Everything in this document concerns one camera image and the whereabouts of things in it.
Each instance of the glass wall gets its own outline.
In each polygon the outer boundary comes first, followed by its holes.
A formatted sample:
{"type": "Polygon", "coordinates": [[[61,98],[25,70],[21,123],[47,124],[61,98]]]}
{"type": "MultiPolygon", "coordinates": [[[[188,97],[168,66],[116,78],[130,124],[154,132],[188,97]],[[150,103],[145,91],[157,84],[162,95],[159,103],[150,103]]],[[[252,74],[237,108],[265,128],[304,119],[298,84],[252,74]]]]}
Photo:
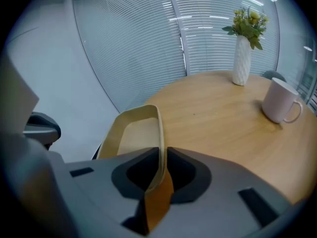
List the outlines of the glass wall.
{"type": "Polygon", "coordinates": [[[213,69],[232,69],[236,36],[222,27],[233,24],[233,11],[240,7],[266,14],[270,22],[261,37],[263,50],[252,51],[251,73],[275,70],[279,28],[274,0],[176,0],[188,43],[192,74],[213,69]]]}
{"type": "Polygon", "coordinates": [[[73,0],[87,58],[122,112],[186,75],[170,0],[73,0]]]}
{"type": "Polygon", "coordinates": [[[100,84],[122,112],[188,74],[232,69],[234,10],[269,18],[251,73],[276,70],[309,101],[317,79],[316,38],[293,0],[73,0],[78,31],[100,84]]]}

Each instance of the chair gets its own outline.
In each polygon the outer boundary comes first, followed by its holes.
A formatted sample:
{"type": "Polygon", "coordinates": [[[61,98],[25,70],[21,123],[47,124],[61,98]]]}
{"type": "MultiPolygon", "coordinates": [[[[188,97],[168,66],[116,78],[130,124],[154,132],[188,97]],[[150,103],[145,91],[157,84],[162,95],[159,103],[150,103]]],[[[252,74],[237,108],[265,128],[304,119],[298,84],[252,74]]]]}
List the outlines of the chair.
{"type": "Polygon", "coordinates": [[[281,74],[279,74],[278,72],[276,72],[274,70],[268,70],[268,71],[264,72],[262,77],[265,77],[265,78],[270,79],[270,80],[272,80],[272,78],[276,77],[276,78],[286,82],[286,79],[281,74]]]}

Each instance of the flower arrangement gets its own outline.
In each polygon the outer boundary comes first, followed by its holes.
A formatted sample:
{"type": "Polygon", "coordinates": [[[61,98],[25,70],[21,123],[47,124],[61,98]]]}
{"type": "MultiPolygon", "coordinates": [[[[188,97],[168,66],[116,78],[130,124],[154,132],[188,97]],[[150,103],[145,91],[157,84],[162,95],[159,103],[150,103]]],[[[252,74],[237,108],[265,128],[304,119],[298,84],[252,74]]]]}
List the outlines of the flower arrangement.
{"type": "Polygon", "coordinates": [[[228,32],[228,35],[243,35],[247,37],[252,49],[257,47],[259,50],[263,50],[260,44],[260,35],[266,31],[266,24],[268,23],[268,17],[264,14],[258,15],[255,11],[250,11],[242,7],[240,10],[234,11],[235,17],[233,18],[233,25],[223,27],[224,31],[228,32]]]}

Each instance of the textured vase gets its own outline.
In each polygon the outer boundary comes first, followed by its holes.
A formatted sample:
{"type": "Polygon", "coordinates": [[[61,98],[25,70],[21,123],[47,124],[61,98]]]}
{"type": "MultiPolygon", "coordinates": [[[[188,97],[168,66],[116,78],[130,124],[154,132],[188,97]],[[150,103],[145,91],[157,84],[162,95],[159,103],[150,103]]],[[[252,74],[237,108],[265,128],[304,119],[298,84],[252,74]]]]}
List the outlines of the textured vase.
{"type": "Polygon", "coordinates": [[[239,35],[236,42],[234,53],[233,77],[232,82],[236,85],[247,83],[251,67],[251,47],[249,40],[239,35]]]}

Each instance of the gray plastic housing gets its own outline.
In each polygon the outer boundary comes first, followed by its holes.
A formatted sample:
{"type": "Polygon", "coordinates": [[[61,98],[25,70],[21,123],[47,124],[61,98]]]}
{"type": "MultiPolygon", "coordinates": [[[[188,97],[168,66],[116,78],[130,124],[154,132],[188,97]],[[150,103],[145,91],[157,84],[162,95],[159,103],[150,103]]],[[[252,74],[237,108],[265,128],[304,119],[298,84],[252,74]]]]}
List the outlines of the gray plastic housing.
{"type": "MultiPolygon", "coordinates": [[[[106,160],[65,164],[58,153],[47,151],[35,140],[3,134],[0,150],[4,153],[1,155],[3,171],[12,191],[21,202],[32,206],[30,214],[56,236],[142,237],[120,224],[135,214],[138,200],[123,197],[110,176],[115,167],[143,151],[106,160]],[[94,171],[77,177],[70,174],[74,169],[86,167],[94,171]],[[34,193],[25,193],[26,187],[32,188],[34,193]]],[[[171,204],[166,216],[147,237],[272,237],[283,230],[305,204],[291,206],[277,190],[240,165],[176,150],[207,165],[212,180],[194,202],[171,204]],[[238,195],[238,191],[248,187],[253,187],[279,215],[264,228],[238,195]]]]}

